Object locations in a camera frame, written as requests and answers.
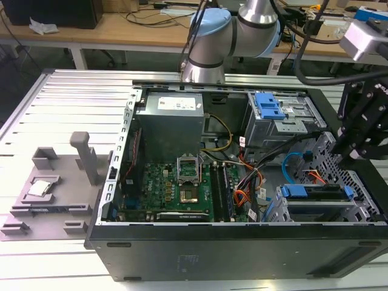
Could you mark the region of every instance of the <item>processor chip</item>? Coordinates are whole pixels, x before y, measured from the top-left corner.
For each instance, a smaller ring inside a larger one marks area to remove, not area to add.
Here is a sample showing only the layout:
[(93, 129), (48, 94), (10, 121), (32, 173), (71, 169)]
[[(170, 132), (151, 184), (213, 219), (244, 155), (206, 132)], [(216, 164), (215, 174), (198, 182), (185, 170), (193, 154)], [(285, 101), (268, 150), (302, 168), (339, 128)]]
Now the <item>processor chip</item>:
[(199, 203), (198, 187), (182, 186), (179, 188), (180, 203)]

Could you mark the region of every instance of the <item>metal slotted table surface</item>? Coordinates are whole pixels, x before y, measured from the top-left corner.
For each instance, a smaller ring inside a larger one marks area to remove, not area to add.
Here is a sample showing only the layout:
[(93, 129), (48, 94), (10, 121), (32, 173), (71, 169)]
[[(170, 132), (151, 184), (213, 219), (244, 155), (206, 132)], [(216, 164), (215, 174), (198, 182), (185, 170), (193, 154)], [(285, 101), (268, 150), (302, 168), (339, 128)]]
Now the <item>metal slotted table surface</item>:
[[(57, 70), (39, 77), (0, 130), (0, 225), (30, 173), (37, 146), (74, 153), (75, 130), (90, 133), (97, 154), (115, 144), (133, 79), (177, 80), (177, 73)], [(233, 84), (304, 87), (291, 76), (227, 75)], [(338, 108), (342, 86), (321, 90)], [(388, 180), (388, 162), (374, 162)], [(388, 290), (388, 255), (341, 279), (116, 283), (82, 240), (0, 242), (0, 290)]]

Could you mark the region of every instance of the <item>motherboard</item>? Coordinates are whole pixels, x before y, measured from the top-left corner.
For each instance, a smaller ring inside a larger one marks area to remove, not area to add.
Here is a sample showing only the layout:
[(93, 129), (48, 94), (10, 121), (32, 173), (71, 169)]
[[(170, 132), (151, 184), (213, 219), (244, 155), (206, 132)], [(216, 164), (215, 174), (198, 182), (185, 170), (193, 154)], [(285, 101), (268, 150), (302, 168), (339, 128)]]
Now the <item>motherboard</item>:
[[(179, 178), (194, 176), (199, 177), (198, 182), (182, 182)], [(178, 214), (185, 213), (215, 222), (222, 221), (225, 213), (232, 220), (246, 221), (245, 213), (236, 214), (232, 199), (238, 183), (236, 166), (203, 163), (196, 168), (193, 163), (182, 163), (180, 167), (177, 163), (148, 163), (144, 168), (141, 195), (125, 194), (119, 216), (124, 221), (181, 221), (187, 217)]]

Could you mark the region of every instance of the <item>green circuit board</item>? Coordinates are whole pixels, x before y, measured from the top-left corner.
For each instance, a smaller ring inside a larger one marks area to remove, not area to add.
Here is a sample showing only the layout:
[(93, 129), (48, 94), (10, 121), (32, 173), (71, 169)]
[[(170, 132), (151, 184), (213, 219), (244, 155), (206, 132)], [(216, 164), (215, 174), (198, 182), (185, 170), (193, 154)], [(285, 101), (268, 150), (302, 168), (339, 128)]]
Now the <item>green circuit board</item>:
[[(231, 181), (232, 181), (233, 186), (235, 187), (240, 182), (237, 167), (235, 165), (233, 165), (231, 167), (227, 167), (226, 172), (227, 172), (228, 177), (229, 177), (229, 183), (231, 183)], [(236, 205), (236, 202), (234, 200), (233, 200), (233, 203), (234, 203), (235, 210), (236, 210), (237, 205)], [(236, 214), (235, 221), (236, 222), (247, 222), (248, 216), (245, 212), (242, 212), (239, 215)]]
[[(176, 164), (146, 164), (143, 179), (141, 209), (203, 212), (214, 221), (210, 166), (202, 165), (201, 182), (197, 185), (179, 185)], [(189, 164), (181, 167), (181, 175), (195, 175)]]

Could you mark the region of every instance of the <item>floor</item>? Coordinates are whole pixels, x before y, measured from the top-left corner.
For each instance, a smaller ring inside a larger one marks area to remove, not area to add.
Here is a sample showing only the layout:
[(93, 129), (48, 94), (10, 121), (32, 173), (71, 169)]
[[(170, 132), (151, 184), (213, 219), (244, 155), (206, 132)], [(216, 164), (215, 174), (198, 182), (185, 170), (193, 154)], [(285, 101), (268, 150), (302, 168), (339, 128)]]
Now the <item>floor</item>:
[[(39, 76), (39, 70), (26, 56), (22, 48), (18, 48), (19, 58), (11, 59), (4, 54), (0, 46), (0, 127), (19, 104), (24, 95)], [(121, 52), (111, 52), (113, 57), (120, 62)], [(41, 68), (73, 69), (71, 55), (66, 55), (61, 48), (32, 47), (30, 54)], [(165, 53), (161, 58), (160, 53), (127, 52), (128, 64), (118, 64), (115, 69), (107, 67), (109, 59), (99, 50), (86, 50), (85, 57), (90, 70), (134, 70), (154, 72), (175, 72), (178, 63), (178, 54)], [(270, 59), (246, 58), (232, 70), (232, 59), (224, 62), (226, 73), (241, 73), (265, 75)], [(286, 60), (279, 71), (279, 75), (293, 75), (292, 60)], [(307, 76), (332, 76), (329, 73), (331, 62), (304, 61), (303, 72)], [(341, 75), (357, 73), (351, 65), (345, 64), (341, 68)]]

